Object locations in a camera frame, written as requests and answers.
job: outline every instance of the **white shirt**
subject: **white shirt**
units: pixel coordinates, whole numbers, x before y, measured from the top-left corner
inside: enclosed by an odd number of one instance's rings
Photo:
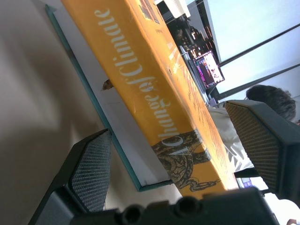
[[[253,167],[226,109],[223,107],[214,108],[209,106],[208,111],[219,131],[234,171],[237,172]]]

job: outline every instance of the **book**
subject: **book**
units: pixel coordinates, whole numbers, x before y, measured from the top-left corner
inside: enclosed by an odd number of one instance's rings
[[[202,198],[237,188],[218,131],[153,1],[62,2],[181,194]]]
[[[62,42],[69,45],[66,51],[103,124],[115,135],[114,145],[137,190],[172,183],[116,89],[102,91],[109,78],[66,9],[61,7],[53,14],[61,29],[56,28]]]

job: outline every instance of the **person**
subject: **person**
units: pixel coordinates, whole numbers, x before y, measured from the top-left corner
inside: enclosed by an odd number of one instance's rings
[[[287,120],[292,120],[296,116],[296,103],[288,91],[273,86],[256,85],[247,90],[246,97],[249,100],[266,103]],[[209,106],[208,110],[225,145],[234,171],[238,172],[253,167],[226,109]]]

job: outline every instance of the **snake illustration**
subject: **snake illustration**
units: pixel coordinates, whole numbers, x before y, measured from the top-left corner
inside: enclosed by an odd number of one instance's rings
[[[207,148],[203,152],[195,152],[197,147],[203,145],[202,138],[197,130],[170,137],[164,143],[176,143],[179,138],[183,140],[179,146],[166,146],[159,142],[152,146],[158,159],[171,175],[173,182],[179,189],[190,186],[190,191],[199,191],[215,186],[220,179],[214,181],[200,182],[197,178],[191,177],[194,165],[206,163],[211,160]]]

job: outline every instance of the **monitor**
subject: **monitor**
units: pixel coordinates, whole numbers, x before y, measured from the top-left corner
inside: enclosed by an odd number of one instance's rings
[[[208,51],[194,59],[194,63],[198,68],[200,77],[206,89],[215,86],[224,80],[224,76],[212,51]]]

